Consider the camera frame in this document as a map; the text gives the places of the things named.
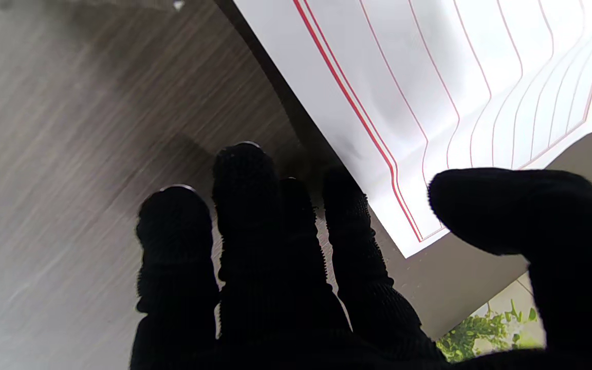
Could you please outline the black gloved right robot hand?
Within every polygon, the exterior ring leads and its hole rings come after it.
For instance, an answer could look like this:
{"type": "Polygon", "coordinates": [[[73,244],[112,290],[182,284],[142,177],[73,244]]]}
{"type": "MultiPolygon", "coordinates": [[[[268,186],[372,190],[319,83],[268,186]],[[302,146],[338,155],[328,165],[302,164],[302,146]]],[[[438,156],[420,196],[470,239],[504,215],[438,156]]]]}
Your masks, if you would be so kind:
{"type": "Polygon", "coordinates": [[[343,167],[322,192],[338,284],[327,283],[305,185],[279,179],[251,141],[221,150],[212,199],[223,238],[211,259],[205,201],[177,185],[139,209],[143,251],[131,369],[592,369],[592,183],[566,171],[438,173],[435,216],[462,241],[528,260],[544,349],[449,363],[393,286],[368,199],[343,167]]]}

